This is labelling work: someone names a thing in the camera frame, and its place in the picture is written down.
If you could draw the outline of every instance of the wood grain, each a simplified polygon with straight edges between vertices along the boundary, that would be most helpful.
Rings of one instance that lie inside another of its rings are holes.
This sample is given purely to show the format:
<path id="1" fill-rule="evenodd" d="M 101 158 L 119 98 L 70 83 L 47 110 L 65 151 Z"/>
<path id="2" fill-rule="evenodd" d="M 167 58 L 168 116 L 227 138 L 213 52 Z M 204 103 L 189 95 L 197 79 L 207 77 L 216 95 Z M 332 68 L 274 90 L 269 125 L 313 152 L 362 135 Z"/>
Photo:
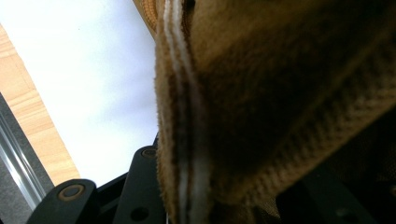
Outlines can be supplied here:
<path id="1" fill-rule="evenodd" d="M 60 135 L 5 29 L 0 24 L 0 92 L 56 186 L 79 178 Z"/>

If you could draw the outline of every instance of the metallic strip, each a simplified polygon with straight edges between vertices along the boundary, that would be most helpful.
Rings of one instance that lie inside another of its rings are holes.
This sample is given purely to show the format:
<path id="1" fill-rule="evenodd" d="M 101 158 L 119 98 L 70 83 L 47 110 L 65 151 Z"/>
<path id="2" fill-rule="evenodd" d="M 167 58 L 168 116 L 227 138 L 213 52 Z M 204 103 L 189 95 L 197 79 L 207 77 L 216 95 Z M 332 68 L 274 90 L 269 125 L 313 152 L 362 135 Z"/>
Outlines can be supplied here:
<path id="1" fill-rule="evenodd" d="M 0 157 L 20 188 L 26 202 L 34 210 L 46 196 L 46 192 L 1 112 Z"/>

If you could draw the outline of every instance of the brown cloth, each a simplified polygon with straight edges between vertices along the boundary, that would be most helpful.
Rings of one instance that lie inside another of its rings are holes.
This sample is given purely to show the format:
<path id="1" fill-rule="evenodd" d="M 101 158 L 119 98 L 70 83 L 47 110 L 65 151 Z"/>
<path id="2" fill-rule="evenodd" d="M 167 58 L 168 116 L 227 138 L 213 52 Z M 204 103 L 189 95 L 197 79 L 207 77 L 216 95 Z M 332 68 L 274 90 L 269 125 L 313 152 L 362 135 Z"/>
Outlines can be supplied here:
<path id="1" fill-rule="evenodd" d="M 156 8 L 158 169 L 174 224 L 276 222 L 275 196 L 342 147 L 340 177 L 364 178 L 381 129 L 370 127 L 396 105 L 395 1 Z"/>

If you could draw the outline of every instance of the towel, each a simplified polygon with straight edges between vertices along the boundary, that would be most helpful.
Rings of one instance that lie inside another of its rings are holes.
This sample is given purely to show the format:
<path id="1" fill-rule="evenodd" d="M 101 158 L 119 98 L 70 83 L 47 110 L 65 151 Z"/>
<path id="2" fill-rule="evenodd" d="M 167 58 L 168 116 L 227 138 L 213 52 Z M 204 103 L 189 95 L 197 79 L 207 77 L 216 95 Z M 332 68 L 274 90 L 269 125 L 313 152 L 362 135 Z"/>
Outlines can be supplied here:
<path id="1" fill-rule="evenodd" d="M 396 105 L 394 1 L 154 2 L 174 224 L 277 223 L 276 195 Z"/>

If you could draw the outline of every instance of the white paper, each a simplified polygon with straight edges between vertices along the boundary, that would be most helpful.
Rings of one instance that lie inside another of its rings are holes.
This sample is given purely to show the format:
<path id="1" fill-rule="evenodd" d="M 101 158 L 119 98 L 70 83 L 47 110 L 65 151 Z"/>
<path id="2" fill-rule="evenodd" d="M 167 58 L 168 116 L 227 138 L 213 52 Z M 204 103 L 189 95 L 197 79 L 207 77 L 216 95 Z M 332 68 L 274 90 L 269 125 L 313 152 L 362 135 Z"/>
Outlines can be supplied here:
<path id="1" fill-rule="evenodd" d="M 82 178 L 129 170 L 157 127 L 154 41 L 132 0 L 0 0 L 20 54 Z"/>

